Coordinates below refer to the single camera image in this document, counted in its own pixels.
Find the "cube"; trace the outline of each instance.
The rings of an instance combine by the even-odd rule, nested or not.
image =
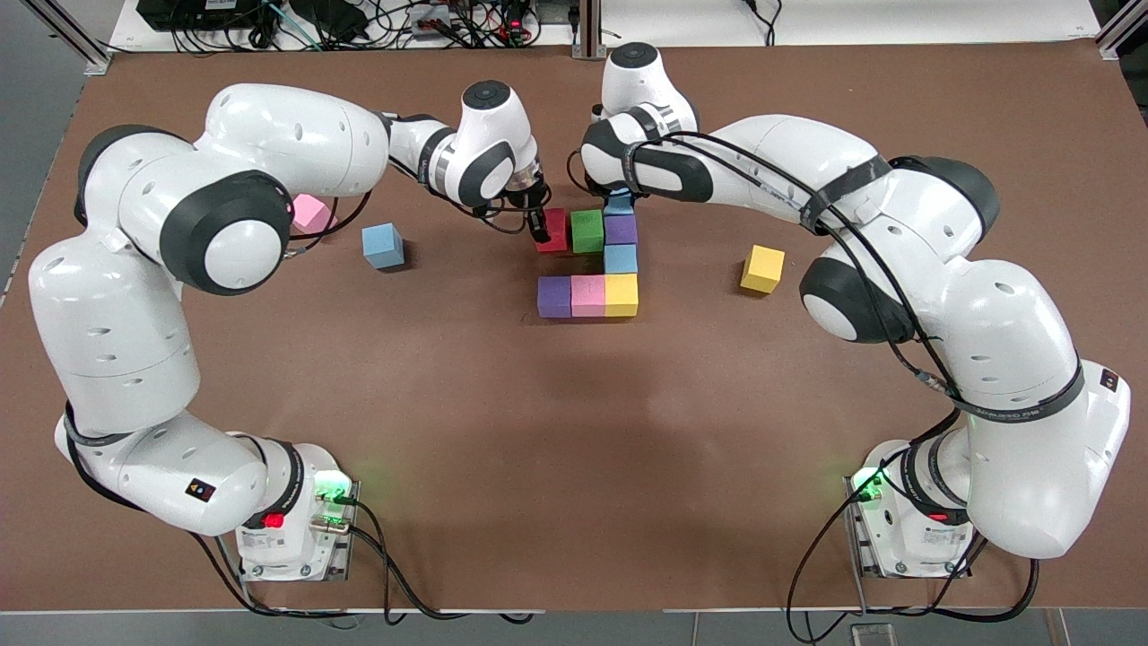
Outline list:
[[[363,257],[375,268],[397,266],[406,262],[403,238],[389,221],[363,228]]]
[[[638,220],[633,215],[608,215],[602,219],[607,244],[636,244]]]
[[[571,277],[538,277],[538,316],[543,318],[571,317]]]
[[[606,316],[638,314],[638,274],[606,274]]]
[[[627,189],[614,190],[606,197],[606,215],[634,215],[634,195]]]
[[[773,291],[782,279],[784,263],[785,251],[753,244],[742,268],[742,286],[763,294]]]
[[[303,233],[319,233],[339,223],[339,218],[331,216],[327,204],[307,193],[300,193],[292,203],[295,211],[292,224]]]
[[[534,248],[538,249],[540,252],[557,252],[567,250],[569,248],[569,241],[566,238],[566,209],[548,208],[542,211],[542,215],[545,217],[546,233],[550,233],[550,241],[534,242]]]
[[[638,272],[637,244],[606,244],[602,257],[607,274]]]
[[[571,275],[571,314],[606,314],[605,275]]]
[[[602,252],[606,238],[602,228],[602,211],[595,209],[572,212],[571,234],[574,238],[574,252]]]

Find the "pink cube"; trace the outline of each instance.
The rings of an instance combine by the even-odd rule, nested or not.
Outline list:
[[[571,316],[606,314],[606,277],[571,275]]]
[[[307,193],[300,193],[294,204],[295,219],[292,224],[303,233],[318,233],[339,223],[339,218],[331,217],[327,204]]]

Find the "yellow cube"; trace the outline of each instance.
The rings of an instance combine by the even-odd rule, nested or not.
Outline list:
[[[606,274],[606,316],[638,314],[638,274]]]
[[[746,289],[768,294],[782,279],[782,265],[785,264],[785,251],[753,244],[750,257],[745,258],[742,268],[742,286]]]

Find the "brown tabletop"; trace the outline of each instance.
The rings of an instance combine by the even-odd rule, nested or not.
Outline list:
[[[1029,267],[1081,356],[1148,388],[1148,132],[1119,68],[1092,42],[664,54],[706,130],[789,112],[886,155],[979,166],[1003,211],[974,257]],[[602,69],[557,48],[144,55],[117,56],[88,80],[0,310],[0,608],[234,606],[189,537],[87,491],[52,444],[63,392],[36,334],[26,267],[79,231],[76,166],[95,133],[135,122],[194,138],[212,94],[236,81],[455,123],[461,91],[494,77],[527,107],[554,204],[590,207],[563,164]],[[782,606],[841,499],[841,476],[879,442],[931,426],[946,403],[886,349],[839,342],[806,314],[797,286],[825,239],[758,212],[664,199],[641,202],[638,217],[638,317],[564,325],[537,317],[535,279],[588,260],[541,257],[526,235],[495,233],[388,172],[359,221],[394,221],[413,246],[410,268],[372,271],[354,227],[248,295],[185,290],[203,374],[191,410],[224,430],[328,449],[364,482],[396,560],[440,607]],[[763,298],[736,286],[753,243],[788,254]],[[1035,604],[1148,606],[1141,402],[1092,526],[1045,565]],[[1025,563],[986,554],[949,602],[1001,606],[1019,594]],[[350,583],[262,593],[295,607],[378,607],[380,586],[378,561],[359,551]],[[867,590],[871,602],[922,604],[937,587]],[[839,528],[797,602],[856,604]]]

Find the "green cube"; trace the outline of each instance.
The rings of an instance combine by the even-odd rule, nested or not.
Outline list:
[[[574,238],[574,252],[602,252],[606,233],[602,227],[602,210],[575,210],[571,213],[571,232]]]

